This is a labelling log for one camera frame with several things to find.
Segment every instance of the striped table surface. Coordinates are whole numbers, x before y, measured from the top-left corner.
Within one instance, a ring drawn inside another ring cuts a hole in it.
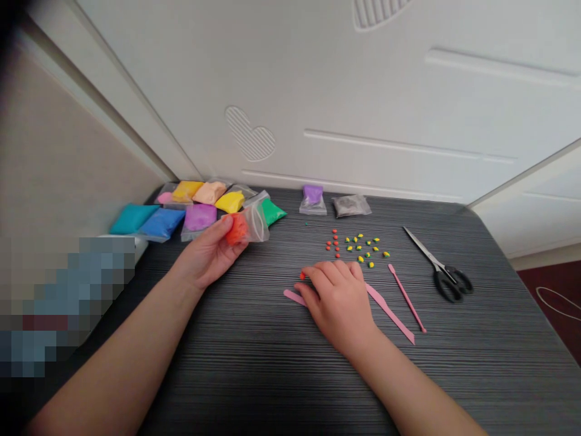
[[[335,260],[325,244],[336,228],[341,259],[372,253],[375,268],[363,268],[365,279],[416,345],[371,300],[379,328],[485,430],[579,434],[581,369],[477,215],[457,204],[368,197],[371,215],[336,219],[331,198],[339,195],[326,193],[327,216],[306,216],[298,213],[301,191],[268,191],[288,215],[271,226],[268,242],[251,244],[207,289],[141,433],[397,434],[307,309],[283,296],[301,267]],[[431,263],[402,226],[442,263],[463,270],[474,294],[460,304],[445,301]],[[135,277],[68,365],[81,365],[169,270],[186,245],[179,232],[150,244]],[[379,237],[380,251],[362,244],[361,252],[347,252],[344,239],[358,233],[364,241]],[[383,251],[391,257],[383,259]],[[388,263],[428,333],[421,333]]]

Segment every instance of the hand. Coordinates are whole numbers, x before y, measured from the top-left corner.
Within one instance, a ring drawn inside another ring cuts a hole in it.
[[[228,245],[224,236],[232,228],[232,217],[225,215],[194,239],[177,258],[168,274],[203,292],[232,266],[248,246]]]
[[[318,295],[296,283],[315,323],[329,342],[348,359],[365,350],[377,333],[361,267],[356,262],[321,262],[303,268]]]

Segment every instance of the right hand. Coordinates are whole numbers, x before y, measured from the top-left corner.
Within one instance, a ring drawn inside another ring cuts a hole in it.
[[[381,333],[371,315],[361,267],[342,260],[303,268],[317,289],[296,283],[310,314],[323,335],[348,359],[363,352]]]

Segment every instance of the scissor handle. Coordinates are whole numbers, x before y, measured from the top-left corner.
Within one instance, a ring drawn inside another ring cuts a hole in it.
[[[452,277],[454,277],[454,280],[458,282],[458,290],[460,290],[461,293],[463,294],[474,293],[474,286],[472,286],[472,282],[470,281],[468,276],[466,276],[466,274],[464,274],[459,269],[454,268],[453,266],[446,265],[445,268],[446,271],[448,271],[448,273]]]
[[[461,303],[462,293],[457,284],[453,283],[443,271],[434,273],[434,283],[440,294],[450,303]]]

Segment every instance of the pink sculpting tool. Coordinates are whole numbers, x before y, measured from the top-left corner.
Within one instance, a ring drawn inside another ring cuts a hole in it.
[[[375,289],[373,289],[368,284],[365,284],[365,287],[366,287],[369,295],[371,295],[371,297],[375,300],[375,302],[377,304],[379,304],[379,307],[384,310],[384,312],[387,314],[387,316],[389,316],[392,319],[392,321],[395,323],[395,325],[397,327],[399,327],[399,329],[405,335],[405,337],[407,337],[412,344],[416,345],[415,336],[413,335],[413,333],[410,332],[408,330],[408,328],[406,326],[404,326],[403,322],[401,322],[399,320],[399,318],[397,318],[397,316],[391,311],[391,309],[387,306],[386,301],[379,294],[379,292],[377,292]],[[285,289],[283,294],[285,297],[290,298],[294,302],[297,302],[305,307],[307,306],[306,303],[304,302],[303,298],[301,296],[299,296],[298,294],[296,294],[288,289]]]
[[[395,268],[393,267],[393,265],[391,263],[387,266],[389,267],[389,270],[392,272],[393,276],[395,277],[396,282],[398,282],[399,288],[401,289],[401,293],[404,295],[404,298],[407,301],[407,305],[410,307],[413,315],[416,317],[416,321],[418,321],[418,324],[419,324],[420,328],[422,329],[422,333],[426,333],[427,330],[422,325],[422,322],[420,321],[419,316],[416,313],[416,309],[413,308],[413,304],[410,301],[409,297],[407,296],[407,292],[405,291],[404,287],[401,285],[401,282],[398,279],[398,275],[395,273]]]
[[[389,306],[387,306],[387,303],[381,296],[381,294],[368,284],[365,284],[365,287],[367,288],[367,292],[369,293],[369,295],[371,295],[371,298],[374,299],[377,304],[379,304],[379,307],[382,308],[383,311],[387,314],[387,316],[389,316],[392,319],[395,325],[399,327],[399,329],[405,335],[405,337],[407,337],[412,344],[416,345],[416,340],[413,333],[410,332],[406,326],[404,326],[403,322],[400,321],[399,318],[397,318],[397,316],[395,315],[395,313],[393,313],[392,310],[389,308]]]

